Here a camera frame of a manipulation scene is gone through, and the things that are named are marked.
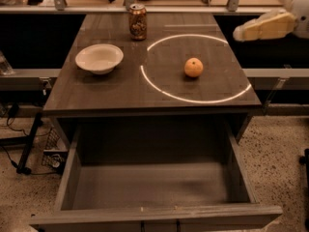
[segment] black stand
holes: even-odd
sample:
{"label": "black stand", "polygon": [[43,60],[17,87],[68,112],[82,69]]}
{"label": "black stand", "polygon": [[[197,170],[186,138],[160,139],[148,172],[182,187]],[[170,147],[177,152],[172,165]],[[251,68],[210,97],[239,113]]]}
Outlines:
{"label": "black stand", "polygon": [[26,167],[26,162],[28,160],[28,157],[29,157],[29,154],[32,148],[33,140],[35,139],[38,127],[42,125],[41,117],[42,117],[41,113],[36,114],[36,118],[33,122],[29,135],[0,139],[0,145],[3,145],[3,146],[12,146],[12,145],[21,145],[21,144],[25,145],[22,151],[22,155],[21,155],[17,170],[16,170],[18,174],[26,174],[26,175],[31,174],[31,169]]}
{"label": "black stand", "polygon": [[[302,165],[306,165],[307,185],[309,187],[309,149],[305,149],[304,153],[305,153],[305,156],[302,156],[299,158],[299,163]],[[305,226],[306,226],[306,229],[309,229],[309,218],[305,220]]]}

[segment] tabletop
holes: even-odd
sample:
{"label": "tabletop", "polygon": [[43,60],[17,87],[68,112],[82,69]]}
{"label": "tabletop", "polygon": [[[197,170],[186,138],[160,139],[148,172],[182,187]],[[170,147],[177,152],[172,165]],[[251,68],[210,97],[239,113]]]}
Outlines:
{"label": "tabletop", "polygon": [[[131,39],[128,13],[88,14],[44,107],[47,115],[109,112],[234,112],[261,106],[211,14],[148,13],[144,41]],[[94,75],[75,64],[93,44],[114,44],[124,59],[113,72]],[[188,58],[204,71],[184,74]]]}

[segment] can lid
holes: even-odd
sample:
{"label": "can lid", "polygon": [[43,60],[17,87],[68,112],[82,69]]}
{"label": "can lid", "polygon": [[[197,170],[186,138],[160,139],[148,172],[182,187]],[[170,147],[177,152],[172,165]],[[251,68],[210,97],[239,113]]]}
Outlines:
{"label": "can lid", "polygon": [[130,8],[132,10],[142,10],[142,9],[145,8],[145,5],[143,5],[143,4],[131,4]]}

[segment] power adapter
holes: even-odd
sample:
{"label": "power adapter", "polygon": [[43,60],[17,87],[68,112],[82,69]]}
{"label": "power adapter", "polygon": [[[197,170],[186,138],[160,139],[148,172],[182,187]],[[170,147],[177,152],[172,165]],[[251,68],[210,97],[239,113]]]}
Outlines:
{"label": "power adapter", "polygon": [[14,103],[8,112],[9,119],[14,118],[18,110],[19,110],[19,105],[17,103]]}

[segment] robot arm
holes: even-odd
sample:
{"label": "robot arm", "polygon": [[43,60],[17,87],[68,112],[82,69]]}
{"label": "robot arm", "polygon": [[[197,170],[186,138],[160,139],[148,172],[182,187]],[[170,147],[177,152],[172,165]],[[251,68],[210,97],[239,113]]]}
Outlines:
{"label": "robot arm", "polygon": [[309,0],[280,1],[286,12],[270,11],[247,21],[235,29],[234,39],[239,42],[280,39],[289,33],[309,39]]}

